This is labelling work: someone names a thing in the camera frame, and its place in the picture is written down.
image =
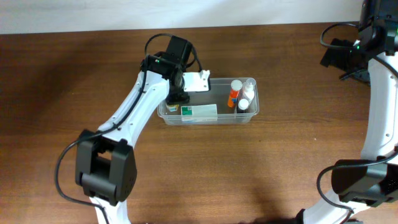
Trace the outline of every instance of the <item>clear plastic bin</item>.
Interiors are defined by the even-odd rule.
[[[244,83],[248,78],[211,78],[211,90],[201,93],[189,93],[190,101],[187,104],[180,105],[177,111],[170,112],[166,107],[166,102],[163,101],[157,107],[157,114],[164,119],[168,125],[191,125],[191,124],[239,124],[247,123],[251,118],[258,114],[259,108],[259,94],[257,85],[254,88],[255,97],[248,108],[247,113],[236,114],[235,108],[230,108],[228,103],[229,92],[231,91],[231,82],[233,80],[241,80]],[[181,115],[182,106],[197,106],[197,105],[217,105],[217,120],[216,121],[183,121]]]

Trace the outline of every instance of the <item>wood grain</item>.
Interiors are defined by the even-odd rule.
[[[260,113],[236,126],[167,126],[155,113],[136,145],[133,223],[238,223],[294,217],[320,197],[318,173],[357,159],[366,137],[369,87],[341,82],[319,61],[328,24],[0,35],[0,223],[96,223],[92,208],[58,196],[53,169],[82,129],[95,130],[136,81],[146,40],[190,40],[212,77],[253,77]],[[330,36],[354,39],[352,29]],[[154,41],[151,52],[164,50]],[[62,162],[68,194],[75,150]],[[330,187],[328,176],[324,189]],[[394,223],[398,204],[360,213]]]

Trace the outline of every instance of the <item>white bracket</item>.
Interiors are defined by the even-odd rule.
[[[182,75],[185,82],[184,91],[209,91],[209,76],[209,70],[202,70],[201,72],[185,72]]]

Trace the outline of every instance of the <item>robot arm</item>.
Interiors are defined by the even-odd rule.
[[[387,56],[381,53],[379,57],[398,70],[398,55]],[[398,143],[398,82],[397,77],[389,69],[374,59],[369,61],[368,70],[372,85],[371,103],[368,133],[361,158],[376,161],[380,156],[390,156]],[[355,214],[383,202],[394,202],[398,199],[398,185],[391,186],[395,190],[390,189],[388,192],[385,187],[398,180],[397,159],[389,161],[389,165],[370,167],[364,175],[355,175],[344,169],[342,172],[352,175],[340,177],[342,172],[335,173],[332,176],[333,190],[329,190],[326,197],[334,203],[351,207]],[[303,222],[339,224],[348,213],[348,210],[336,208],[321,199],[304,211]]]
[[[99,223],[130,223],[126,199],[137,177],[133,148],[152,112],[162,101],[167,104],[187,103],[189,91],[209,91],[210,71],[202,70],[194,46],[187,40],[170,34],[166,52],[147,55],[141,64],[137,82],[122,105],[97,132],[84,130],[78,140],[61,154],[55,168],[55,185],[65,199],[95,207]],[[190,53],[194,61],[188,62]],[[198,62],[199,72],[186,72]],[[58,183],[60,161],[77,145],[75,182],[83,187],[92,203],[66,196]],[[111,153],[111,159],[101,157]]]
[[[350,51],[331,48],[321,64],[332,64],[353,77],[371,85],[368,133],[360,160],[341,160],[334,169],[332,188],[313,207],[302,210],[296,217],[298,223],[339,224],[350,216],[378,207],[384,202],[398,200],[398,11],[396,1],[365,0],[359,23],[359,40]],[[345,46],[348,41],[333,40]],[[372,161],[387,162],[373,166],[358,166]]]

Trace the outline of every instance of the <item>white wall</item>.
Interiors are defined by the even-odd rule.
[[[0,34],[358,21],[363,0],[0,0]]]

